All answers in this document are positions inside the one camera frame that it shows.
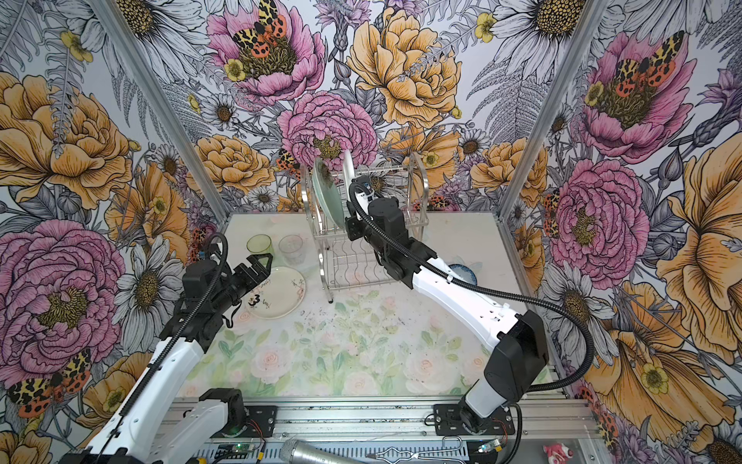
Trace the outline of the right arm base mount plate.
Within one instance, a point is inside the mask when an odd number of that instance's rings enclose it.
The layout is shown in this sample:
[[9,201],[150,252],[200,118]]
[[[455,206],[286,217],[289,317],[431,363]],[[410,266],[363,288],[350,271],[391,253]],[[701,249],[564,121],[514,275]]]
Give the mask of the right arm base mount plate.
[[435,404],[433,412],[425,418],[428,426],[434,427],[437,436],[483,436],[512,435],[516,431],[510,412],[500,407],[487,418],[479,417],[463,404]]

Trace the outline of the white watermelon pattern plate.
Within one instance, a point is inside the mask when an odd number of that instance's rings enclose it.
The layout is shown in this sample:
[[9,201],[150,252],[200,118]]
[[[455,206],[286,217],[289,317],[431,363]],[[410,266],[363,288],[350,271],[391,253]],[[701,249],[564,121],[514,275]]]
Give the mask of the white watermelon pattern plate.
[[343,152],[342,172],[346,193],[349,193],[350,187],[353,181],[356,179],[356,170],[352,152],[350,150],[345,150]]

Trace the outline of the teal rimmed plate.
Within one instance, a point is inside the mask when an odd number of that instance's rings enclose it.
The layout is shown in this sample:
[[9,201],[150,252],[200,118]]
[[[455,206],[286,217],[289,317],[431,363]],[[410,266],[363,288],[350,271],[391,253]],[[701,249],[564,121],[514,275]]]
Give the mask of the teal rimmed plate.
[[336,227],[344,230],[344,203],[332,172],[321,159],[314,161],[312,183],[323,212]]

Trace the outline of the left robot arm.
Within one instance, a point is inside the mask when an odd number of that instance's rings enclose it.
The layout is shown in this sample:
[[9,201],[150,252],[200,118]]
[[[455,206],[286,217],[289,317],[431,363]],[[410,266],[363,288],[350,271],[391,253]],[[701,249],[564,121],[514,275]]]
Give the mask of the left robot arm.
[[247,424],[241,392],[216,388],[201,394],[172,431],[157,435],[185,380],[224,326],[224,314],[267,281],[272,259],[263,253],[236,268],[224,257],[189,265],[152,361],[102,430],[83,449],[64,454],[61,462],[186,463],[214,435],[241,431]]

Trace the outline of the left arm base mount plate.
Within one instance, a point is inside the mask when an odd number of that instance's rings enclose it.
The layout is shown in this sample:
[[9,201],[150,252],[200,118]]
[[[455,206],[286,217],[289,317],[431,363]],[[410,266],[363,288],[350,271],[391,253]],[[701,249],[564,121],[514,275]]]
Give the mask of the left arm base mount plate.
[[225,432],[214,435],[216,438],[230,439],[268,439],[274,437],[278,408],[273,405],[245,407],[245,421],[232,426]]

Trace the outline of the green glass tumbler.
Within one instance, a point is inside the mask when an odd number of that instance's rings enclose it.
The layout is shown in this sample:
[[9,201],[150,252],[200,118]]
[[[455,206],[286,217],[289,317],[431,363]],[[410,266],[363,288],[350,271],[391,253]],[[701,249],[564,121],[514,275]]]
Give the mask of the green glass tumbler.
[[250,255],[269,254],[276,256],[272,237],[268,234],[256,234],[250,237],[245,246]]

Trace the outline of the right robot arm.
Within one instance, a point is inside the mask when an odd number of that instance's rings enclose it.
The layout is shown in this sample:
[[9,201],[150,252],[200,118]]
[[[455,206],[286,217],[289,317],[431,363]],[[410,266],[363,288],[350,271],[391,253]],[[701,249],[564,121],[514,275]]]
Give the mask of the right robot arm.
[[466,327],[489,352],[477,380],[459,402],[460,421],[479,433],[496,410],[518,402],[549,363],[542,319],[504,303],[516,295],[496,296],[460,278],[446,261],[407,229],[394,198],[349,201],[349,238],[371,245],[378,263],[393,279],[429,298]]

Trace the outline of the clear pink glass tumbler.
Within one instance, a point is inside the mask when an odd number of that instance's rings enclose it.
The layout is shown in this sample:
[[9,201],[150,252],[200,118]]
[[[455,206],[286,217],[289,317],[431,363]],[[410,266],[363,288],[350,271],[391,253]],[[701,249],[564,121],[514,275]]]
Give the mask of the clear pink glass tumbler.
[[286,264],[299,266],[305,261],[305,241],[300,235],[291,234],[283,237],[278,248]]

